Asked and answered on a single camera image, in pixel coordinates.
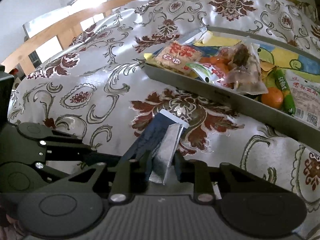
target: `window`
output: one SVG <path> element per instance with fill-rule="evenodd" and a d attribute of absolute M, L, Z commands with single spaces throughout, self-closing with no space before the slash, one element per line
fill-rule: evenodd
<path fill-rule="evenodd" d="M 72 13 L 76 13 L 78 11 L 81 11 L 87 8 L 96 7 L 106 1 L 107 0 L 72 0 L 70 3 L 68 3 L 68 5 L 71 5 Z M 83 22 L 80 23 L 82 30 L 86 30 L 92 24 L 98 22 L 99 20 L 102 20 L 103 18 L 104 18 L 103 14 L 100 13 L 93 17 L 90 17 L 89 19 L 84 20 Z"/>

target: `metal bolt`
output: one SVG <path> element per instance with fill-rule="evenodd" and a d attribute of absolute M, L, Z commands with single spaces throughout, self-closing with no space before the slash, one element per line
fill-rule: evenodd
<path fill-rule="evenodd" d="M 38 169 L 43 169 L 43 164 L 42 163 L 36 163 L 36 167 Z"/>
<path fill-rule="evenodd" d="M 201 201 L 201 202 L 210 202 L 210 201 L 213 200 L 213 196 L 210 195 L 210 194 L 207 194 L 207 193 L 200 194 L 198 196 L 198 200 Z"/>
<path fill-rule="evenodd" d="M 116 203 L 119 203 L 119 202 L 122 202 L 122 201 L 125 201 L 127 199 L 127 197 L 123 194 L 113 194 L 111 197 L 110 197 L 110 200 L 112 202 L 116 202 Z"/>

